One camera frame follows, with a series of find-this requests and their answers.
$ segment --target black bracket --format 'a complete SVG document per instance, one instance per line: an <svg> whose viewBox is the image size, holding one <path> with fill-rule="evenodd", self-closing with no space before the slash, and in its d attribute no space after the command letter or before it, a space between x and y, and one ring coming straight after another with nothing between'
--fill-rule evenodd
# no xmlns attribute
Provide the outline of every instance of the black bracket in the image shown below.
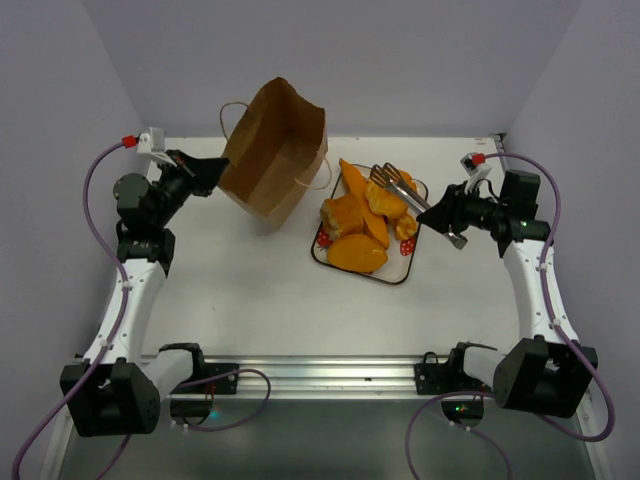
<svg viewBox="0 0 640 480"><path fill-rule="evenodd" d="M201 378L214 377L216 375L222 375L223 373L233 372L238 370L240 365L237 363L205 363L202 370ZM231 375L229 377L217 380L214 382L216 386L215 395L235 395L238 389L238 376ZM179 388L174 390L174 393L181 394L202 394L210 392L210 389L205 385L196 385L195 387Z"/></svg>
<svg viewBox="0 0 640 480"><path fill-rule="evenodd" d="M473 343L458 343L456 348L451 349L449 358L444 363L438 363L438 357L435 355L436 362L427 363L428 354L425 354L423 361L413 366L416 393L418 395L440 395L462 390L490 392L491 389L481 381L463 373L464 351L467 347L472 346L490 348Z"/></svg>
<svg viewBox="0 0 640 480"><path fill-rule="evenodd" d="M238 370L237 363L205 363L201 378L214 377L227 372ZM238 376L232 375L214 382L214 398L216 395L235 395L238 390ZM211 392L211 384L197 385L195 387L179 388L174 392L177 394L200 394L206 395ZM172 418L184 417L205 417L211 410L211 401L205 399L194 399L190 401L171 400L169 403L169 414Z"/></svg>

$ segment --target gray wall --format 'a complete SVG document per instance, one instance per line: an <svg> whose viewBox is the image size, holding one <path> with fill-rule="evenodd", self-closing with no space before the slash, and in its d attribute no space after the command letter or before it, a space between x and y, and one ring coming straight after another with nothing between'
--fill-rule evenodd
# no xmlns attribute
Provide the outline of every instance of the gray wall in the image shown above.
<svg viewBox="0 0 640 480"><path fill-rule="evenodd" d="M507 137L560 184L559 283L614 395L618 424L606 445L620 479L640 470L639 78L640 3L585 0ZM546 189L548 218L551 205Z"/></svg>
<svg viewBox="0 0 640 480"><path fill-rule="evenodd" d="M580 0L84 0L145 123L219 135L276 75L333 134L505 131ZM234 114L229 113L230 121Z"/></svg>
<svg viewBox="0 0 640 480"><path fill-rule="evenodd" d="M60 398L62 366L97 328L110 269L82 214L93 158L140 120L82 4L0 3L0 478L36 422ZM116 178L131 154L96 172L92 207L114 239ZM24 462L36 478L50 431Z"/></svg>

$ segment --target white plate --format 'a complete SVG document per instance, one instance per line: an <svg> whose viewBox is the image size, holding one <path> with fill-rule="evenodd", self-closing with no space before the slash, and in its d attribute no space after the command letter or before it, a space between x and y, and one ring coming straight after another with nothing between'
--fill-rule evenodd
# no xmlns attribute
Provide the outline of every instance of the white plate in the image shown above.
<svg viewBox="0 0 640 480"><path fill-rule="evenodd" d="M362 173L365 178L369 178L369 172L371 171L371 168L362 165L354 166L360 171L360 173ZM426 200L429 192L425 184L420 180L416 180L415 178L413 179L413 181L416 182L416 185L418 187L418 194ZM340 175L340 177L338 177L338 182L333 189L333 193L331 194L331 198L341 197L347 192L348 191L344 186L344 182L342 182L342 175ZM411 210L409 210L409 214L413 216L413 218L415 218L415 215L413 214L413 212L411 212ZM403 242L396 239L396 234L390 225L387 225L387 229L389 230L390 240L389 249L387 250L389 260L387 260L387 263L385 263L382 267L380 267L373 273L367 274L349 272L347 270L342 270L341 268L331 265L327 260L327 250L331 246L332 242L331 240L329 240L329 236L325 233L322 222L320 222L320 226L318 227L318 231L316 232L316 236L313 240L313 245L311 245L311 256L319 264L325 265L330 268L335 268L336 270L342 270L343 272L347 272L352 275L368 277L379 282L387 283L389 285L400 285L409 277L409 271L411 270L411 262L413 261L416 242L418 241L418 235L420 234L420 224L418 224L418 231L416 232L416 234L409 240L405 240Z"/></svg>

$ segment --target purple cable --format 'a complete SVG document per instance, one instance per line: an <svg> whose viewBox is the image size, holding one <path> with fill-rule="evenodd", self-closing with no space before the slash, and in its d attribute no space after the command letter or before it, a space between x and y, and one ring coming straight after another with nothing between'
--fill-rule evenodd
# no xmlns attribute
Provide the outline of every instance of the purple cable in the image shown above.
<svg viewBox="0 0 640 480"><path fill-rule="evenodd" d="M418 409L415 411L415 413L413 414L413 416L411 417L411 420L409 420L409 425L407 426L407 433L404 436L404 454L407 457L407 463L409 464L409 469L411 470L411 474L413 475L413 478L415 480L420 480L420 476L418 475L418 472L415 468L415 466L413 465L413 461L411 460L411 432L413 430L413 425L416 423L416 420L418 419L418 417L420 416L420 413L422 413L422 411L427 408L429 405L432 405L436 402L439 402L440 400L444 400L445 398L450 398L450 397L460 397L460 396L469 396L469 397L486 397L486 398L493 398L493 395L487 392L450 392L450 393L443 393L442 395L436 395L433 398L430 398L429 400L427 400L426 402L424 402L422 405L420 405L420 407L418 407ZM459 425L457 423L454 423L454 425L456 425L457 427L466 430L466 426L464 425ZM500 455L502 456L502 458L504 459L504 463L507 466L507 478L508 480L513 480L513 466L511 465L511 461L509 460L509 457L507 456L507 452L504 450L504 448L498 443L496 442L494 439L492 439L491 437L489 437L486 433L477 430L475 428L472 428L469 430L470 433L473 433L474 435L477 435L478 437L488 441L491 445L493 445L495 447L496 450L498 450L498 452L500 453Z"/></svg>
<svg viewBox="0 0 640 480"><path fill-rule="evenodd" d="M105 469L102 471L102 473L96 477L96 480L102 480L104 477L107 476L107 473L109 473L109 471L113 468L116 462L120 460L120 456L122 455L122 452L124 452L124 449L127 448L127 444L129 443L129 440L131 440L131 434L124 437L124 440L122 440L122 443L118 447L118 450L116 450L116 453L113 455L113 457L111 457L111 460L109 461Z"/></svg>
<svg viewBox="0 0 640 480"><path fill-rule="evenodd" d="M560 201L560 189L558 188L558 184L556 183L554 178L551 176L551 173L549 173L549 171L546 168L544 168L535 160L529 157L525 157L524 155L518 155L515 153L491 153L489 155L485 155L485 158L487 159L498 158L498 157L515 158L518 160L522 160L523 162L526 162L530 165L533 165L538 170L540 170L544 174L544 176L547 177L547 179L549 180L549 183L551 183L551 188L553 189L553 194L556 200L556 210L553 217L553 223L551 224L551 231L549 232L549 237L547 238L546 242L544 242L544 246L542 247L542 253L540 255L540 263L542 264L546 261L547 252L549 250L549 247L553 243L556 230L558 229L558 223L560 223L560 213L562 212L562 204ZM542 296L544 297L544 304L547 308L549 318L553 320L554 318L556 318L556 315L553 310L553 303L551 301L551 294L549 292L547 272L544 268L540 268L540 282L542 283ZM560 338L562 338L562 341L564 341L564 343L567 344L567 346L569 347L569 349L571 349L574 355L578 357L580 362L582 362L582 364L585 366L587 371L591 374L593 379L596 381L596 384L602 391L602 396L604 397L604 401L607 405L607 417L608 417L607 425L604 427L604 430L602 430L602 432L600 432L598 435L587 436L581 433L576 433L571 429L565 427L564 425L561 425L555 420L552 420L551 418L548 418L544 415L538 415L538 416L542 420L547 422L549 425L551 425L552 427L560 430L562 433L565 433L577 440L582 440L584 442L599 442L601 440L604 440L609 435L611 435L611 432L613 431L613 428L616 424L616 412L613 405L613 398L611 397L611 393L609 392L609 389L605 385L604 380L602 379L600 374L598 374L597 370L593 368L593 365L591 365L591 363L589 363L589 360L587 360L587 357L585 357L584 354L580 351L580 349L578 349L578 347L576 347L576 345L571 341L571 339L567 336L567 334L564 332L562 327L560 327L559 325L554 325L554 327L558 332L558 335L560 336Z"/></svg>
<svg viewBox="0 0 640 480"><path fill-rule="evenodd" d="M229 430L231 428L244 425L245 423L257 417L265 409L265 407L267 406L267 401L271 396L271 382L269 381L269 377L267 377L260 370L256 370L254 368L241 368L239 370L233 370L231 372L222 373L214 377L208 377L202 380L194 380L192 382L181 383L180 385L178 385L178 388L195 387L197 385L203 385L205 383L212 383L218 380L222 380L223 378L227 378L230 375L238 376L241 373L255 373L256 375L261 376L264 379L264 381L267 383L267 394L265 395L264 400L262 400L262 403L258 406L258 408L256 408L256 410L251 415L248 415L245 418L238 420L237 422L230 423L228 425L221 425L219 427L201 427L199 425L192 425L192 426L189 426L189 430L196 430L198 432L222 432L224 430Z"/></svg>
<svg viewBox="0 0 640 480"><path fill-rule="evenodd" d="M107 252L107 255L109 255L109 258L113 261L113 263L118 268L118 271L122 276L122 281L126 282L127 272L122 266L122 263L120 262L120 260L118 260L118 257L116 256L116 254L113 252L113 250L111 250L107 242L105 242L105 240L102 238L102 236L96 229L96 226L93 223L93 219L91 218L91 213L89 212L89 184L91 183L91 177L93 176L93 172L95 171L96 167L100 164L100 162L107 155L109 155L111 152L123 146L124 145L122 142L118 142L112 147L102 152L93 161L93 163L89 167L89 171L87 172L87 176L85 177L85 180L84 180L84 186L82 189L82 206L84 208L84 216L87 220L87 224L89 225L89 229L91 230L91 233L93 234L95 239L98 241L100 246L103 248L103 250ZM113 338L116 336L118 332L118 329L120 328L120 324L122 323L122 319L124 318L124 314L127 309L128 301L129 301L129 290L127 290L126 288L123 288L122 301L120 303L120 310L118 311L118 315L116 317L116 321L113 325L113 328L111 329L111 331L109 332L109 335L107 336L107 344L111 344L111 342L113 341ZM82 388L82 386L86 383L87 379L91 376L91 374L93 374L96 368L98 368L98 365L100 365L100 362L102 361L105 354L107 353L107 350L108 350L107 347L103 347L100 349L100 352L96 356L95 360L89 366L89 368L84 373L84 375L80 378L80 380L78 380L78 382L71 388L71 390L69 390L69 392L67 392L67 394L64 397L62 397L62 399L56 404L56 406L53 407L53 409L42 419L42 421L36 426L33 432L31 432L31 434L24 441L24 443L18 450L18 453L16 454L15 458L13 459L13 465L11 467L11 478L13 480L20 480L20 465L22 464L22 460L24 459L24 456L26 455L27 451L29 450L33 442L36 440L36 438L38 438L38 435L42 433L45 427L51 422L51 420L53 420L53 418L57 415L57 413L60 410L62 410L62 408L69 402L69 400L71 400L73 396L76 393L78 393L78 390Z"/></svg>

